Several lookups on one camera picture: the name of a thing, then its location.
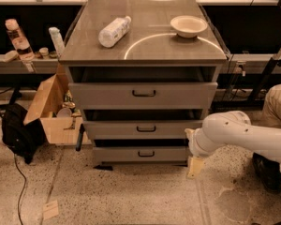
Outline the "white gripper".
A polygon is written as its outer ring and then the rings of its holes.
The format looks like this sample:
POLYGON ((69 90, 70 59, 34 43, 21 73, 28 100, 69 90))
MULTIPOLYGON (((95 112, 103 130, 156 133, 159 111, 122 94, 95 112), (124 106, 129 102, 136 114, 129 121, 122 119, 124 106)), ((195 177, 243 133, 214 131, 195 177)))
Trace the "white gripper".
POLYGON ((201 128, 191 129, 186 128, 185 134, 188 139, 190 153, 194 157, 189 157, 187 161, 187 177, 190 179, 196 178, 203 166, 204 159, 212 155, 215 151, 215 143, 212 142, 203 132, 201 128))

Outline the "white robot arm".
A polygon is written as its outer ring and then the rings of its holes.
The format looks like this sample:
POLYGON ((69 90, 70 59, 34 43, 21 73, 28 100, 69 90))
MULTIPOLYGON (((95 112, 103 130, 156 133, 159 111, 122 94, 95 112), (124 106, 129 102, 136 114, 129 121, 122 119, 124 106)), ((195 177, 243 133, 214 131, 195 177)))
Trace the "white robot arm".
POLYGON ((241 111, 217 112, 208 115, 201 128, 186 128, 191 157, 189 178, 203 168, 203 160, 222 146, 236 145, 281 164, 281 128, 253 126, 241 111))

